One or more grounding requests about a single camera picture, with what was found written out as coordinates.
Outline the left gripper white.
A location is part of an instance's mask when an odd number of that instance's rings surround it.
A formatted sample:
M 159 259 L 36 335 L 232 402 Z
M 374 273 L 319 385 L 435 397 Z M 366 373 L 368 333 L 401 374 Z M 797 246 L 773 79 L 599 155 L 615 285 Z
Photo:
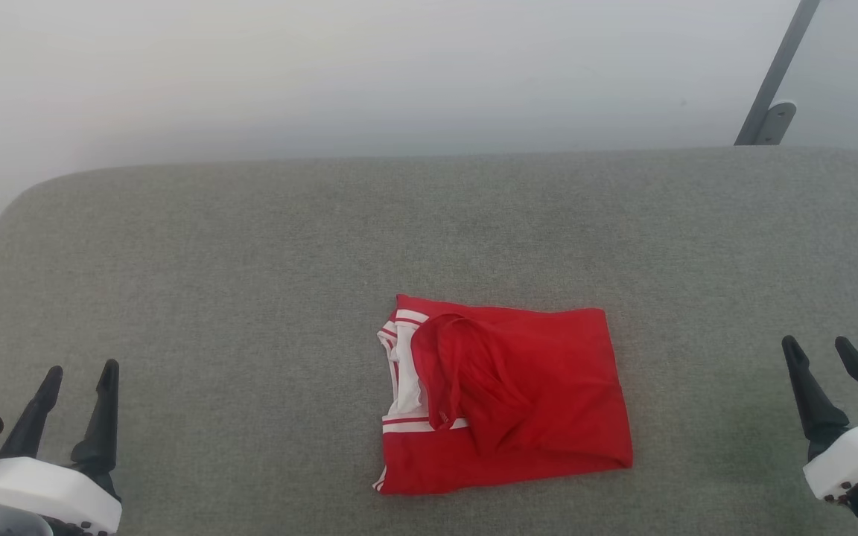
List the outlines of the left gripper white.
M 80 472 L 34 460 L 62 380 L 62 367 L 52 366 L 0 449 L 0 505 L 76 525 L 89 522 L 92 534 L 115 534 L 121 502 L 89 477 L 108 476 L 116 466 L 120 365 L 105 362 L 88 427 L 72 448 L 71 462 Z

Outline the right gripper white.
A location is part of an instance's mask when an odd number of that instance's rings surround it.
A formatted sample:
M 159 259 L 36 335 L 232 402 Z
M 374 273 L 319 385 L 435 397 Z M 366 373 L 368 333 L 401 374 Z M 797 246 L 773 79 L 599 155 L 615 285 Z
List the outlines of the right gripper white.
M 849 377 L 858 383 L 858 350 L 844 336 L 835 348 Z M 782 349 L 801 429 L 808 440 L 804 477 L 817 500 L 840 505 L 858 519 L 858 427 L 848 431 L 847 414 L 834 406 L 810 372 L 796 338 L 784 336 Z

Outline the red and white jersey shirt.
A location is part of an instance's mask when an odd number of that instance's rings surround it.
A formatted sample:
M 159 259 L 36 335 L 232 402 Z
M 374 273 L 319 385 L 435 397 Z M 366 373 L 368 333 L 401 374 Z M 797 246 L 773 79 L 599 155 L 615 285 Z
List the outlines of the red and white jersey shirt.
M 634 464 L 606 313 L 473 307 L 399 294 L 378 330 L 393 388 L 384 495 L 570 477 Z

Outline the grey fabric sofa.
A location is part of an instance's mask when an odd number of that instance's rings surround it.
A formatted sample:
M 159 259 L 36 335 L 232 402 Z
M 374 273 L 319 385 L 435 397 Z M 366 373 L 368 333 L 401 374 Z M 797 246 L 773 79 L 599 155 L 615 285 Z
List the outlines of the grey fabric sofa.
M 605 310 L 635 465 L 382 497 L 395 296 Z M 708 148 L 114 167 L 0 217 L 0 416 L 121 366 L 123 536 L 858 536 L 781 342 L 858 423 L 858 152 Z

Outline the grey rounded pole bracket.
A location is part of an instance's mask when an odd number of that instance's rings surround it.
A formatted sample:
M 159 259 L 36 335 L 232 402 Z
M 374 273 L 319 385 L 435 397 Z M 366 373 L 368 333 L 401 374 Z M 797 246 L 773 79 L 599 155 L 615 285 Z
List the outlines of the grey rounded pole bracket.
M 760 122 L 753 145 L 780 145 L 797 112 L 794 102 L 784 100 L 771 106 Z

